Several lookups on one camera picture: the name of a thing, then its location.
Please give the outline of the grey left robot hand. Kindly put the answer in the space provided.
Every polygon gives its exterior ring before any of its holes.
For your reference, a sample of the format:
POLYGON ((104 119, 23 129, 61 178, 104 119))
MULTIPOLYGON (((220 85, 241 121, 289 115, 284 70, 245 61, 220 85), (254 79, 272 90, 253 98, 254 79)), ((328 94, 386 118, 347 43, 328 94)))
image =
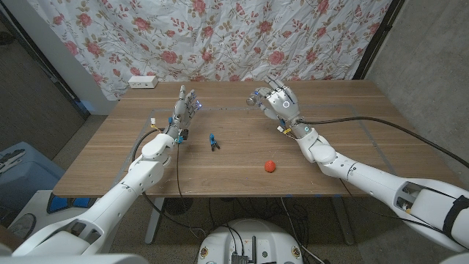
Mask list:
POLYGON ((173 109, 173 114, 165 134, 169 135, 180 143, 188 138, 188 128, 196 112, 200 110, 202 104, 196 98, 195 90, 187 92, 184 85, 180 87, 178 100, 173 109))

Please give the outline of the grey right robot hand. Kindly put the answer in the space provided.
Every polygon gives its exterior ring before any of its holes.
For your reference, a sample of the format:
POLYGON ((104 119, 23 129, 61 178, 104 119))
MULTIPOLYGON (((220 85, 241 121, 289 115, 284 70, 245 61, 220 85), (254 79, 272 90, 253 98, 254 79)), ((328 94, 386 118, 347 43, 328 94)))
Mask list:
POLYGON ((282 120, 296 139, 311 133, 314 129, 301 122, 299 101, 292 89, 273 75, 267 75, 265 82, 269 87, 256 88, 246 103, 259 107, 270 119, 282 120))

